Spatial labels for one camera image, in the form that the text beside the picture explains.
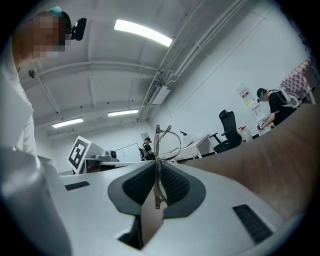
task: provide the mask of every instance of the black office chair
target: black office chair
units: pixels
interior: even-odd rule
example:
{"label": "black office chair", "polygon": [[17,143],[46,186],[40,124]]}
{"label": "black office chair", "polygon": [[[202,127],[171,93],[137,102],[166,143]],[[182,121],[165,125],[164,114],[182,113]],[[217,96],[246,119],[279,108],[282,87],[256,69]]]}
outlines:
{"label": "black office chair", "polygon": [[213,148],[213,150],[217,153],[221,153],[239,146],[242,140],[242,137],[237,130],[235,114],[233,111],[227,112],[226,110],[223,110],[219,114],[219,118],[224,128],[224,133],[221,134],[221,136],[225,136],[227,140],[221,142],[217,137],[218,133],[209,136],[209,138],[214,137],[219,142],[219,145]]}

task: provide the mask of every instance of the black slot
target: black slot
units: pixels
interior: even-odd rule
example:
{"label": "black slot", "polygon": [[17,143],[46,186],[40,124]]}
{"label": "black slot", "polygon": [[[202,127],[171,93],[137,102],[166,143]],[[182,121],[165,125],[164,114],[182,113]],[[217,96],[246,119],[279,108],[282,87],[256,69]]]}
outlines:
{"label": "black slot", "polygon": [[80,188],[83,188],[83,187],[86,187],[89,185],[90,185],[90,183],[87,181],[80,181],[77,183],[65,185],[65,188],[66,188],[66,190],[71,191],[71,190],[80,189]]}
{"label": "black slot", "polygon": [[238,205],[232,208],[238,216],[245,229],[255,242],[259,244],[270,237],[273,232],[259,218],[259,216],[246,204]]}

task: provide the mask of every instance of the white desk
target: white desk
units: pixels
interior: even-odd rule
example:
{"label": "white desk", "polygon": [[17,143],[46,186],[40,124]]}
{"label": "white desk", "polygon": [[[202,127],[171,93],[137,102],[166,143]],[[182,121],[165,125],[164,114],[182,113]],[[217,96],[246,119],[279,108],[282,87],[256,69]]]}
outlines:
{"label": "white desk", "polygon": [[[204,152],[202,150],[201,146],[205,143],[207,143],[208,146],[210,145],[209,134],[207,134],[206,136],[204,136],[200,139],[197,139],[189,146],[182,148],[179,155],[175,159],[173,159],[172,162],[176,163],[178,160],[189,159],[189,158],[195,159],[196,157],[202,158],[202,154],[209,153],[208,150],[207,150],[208,152]],[[178,153],[178,151],[179,151],[179,149],[176,149],[173,152],[163,154],[161,156],[161,158],[167,159],[167,158],[173,157],[174,155],[176,155]]]}

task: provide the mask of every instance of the whiteboard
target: whiteboard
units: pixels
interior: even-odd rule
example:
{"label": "whiteboard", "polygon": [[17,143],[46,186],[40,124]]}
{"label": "whiteboard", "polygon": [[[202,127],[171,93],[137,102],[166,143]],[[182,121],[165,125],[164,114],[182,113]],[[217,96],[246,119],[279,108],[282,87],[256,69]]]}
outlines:
{"label": "whiteboard", "polygon": [[116,158],[118,158],[121,163],[141,161],[138,145],[133,144],[131,146],[117,150]]}

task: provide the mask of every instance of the white shirt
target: white shirt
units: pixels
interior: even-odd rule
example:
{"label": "white shirt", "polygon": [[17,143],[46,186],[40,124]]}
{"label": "white shirt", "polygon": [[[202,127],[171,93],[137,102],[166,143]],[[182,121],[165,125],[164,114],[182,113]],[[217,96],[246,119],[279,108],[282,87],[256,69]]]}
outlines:
{"label": "white shirt", "polygon": [[[0,59],[0,86],[12,86],[17,94],[27,103],[28,106],[32,109],[32,105],[28,100],[24,89],[20,84],[20,79],[18,72],[15,66],[14,56],[12,52],[12,38],[10,37],[7,41],[6,46],[4,47],[1,59]],[[30,153],[34,156],[37,156],[37,148],[35,142],[35,132],[34,132],[34,120],[31,115],[29,120],[24,126],[24,129],[21,133],[19,141],[16,147],[22,151]]]}

